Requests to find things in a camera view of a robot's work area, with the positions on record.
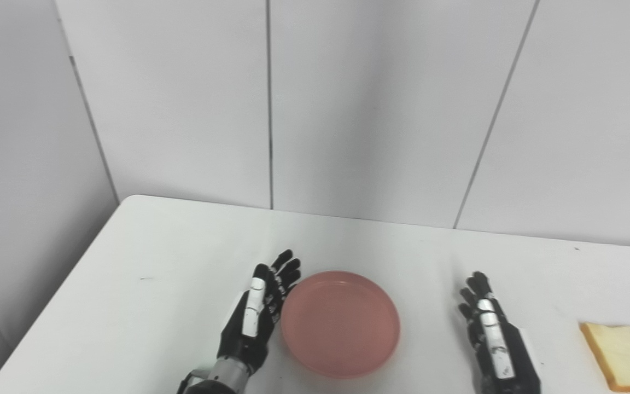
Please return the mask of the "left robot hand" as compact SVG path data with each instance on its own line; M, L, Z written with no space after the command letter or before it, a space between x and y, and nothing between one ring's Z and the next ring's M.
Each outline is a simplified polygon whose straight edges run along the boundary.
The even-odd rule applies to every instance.
M217 358L242 362L254 374L266 361L283 304L301 277L301 262L285 250L270 265L258 264L220 334Z

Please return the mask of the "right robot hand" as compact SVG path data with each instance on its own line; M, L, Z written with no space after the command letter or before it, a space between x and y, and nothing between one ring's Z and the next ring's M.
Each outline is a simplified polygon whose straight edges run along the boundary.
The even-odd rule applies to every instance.
M459 294L468 339L481 372L482 393L540 393L536 372L522 332L509 322L487 275L473 272Z

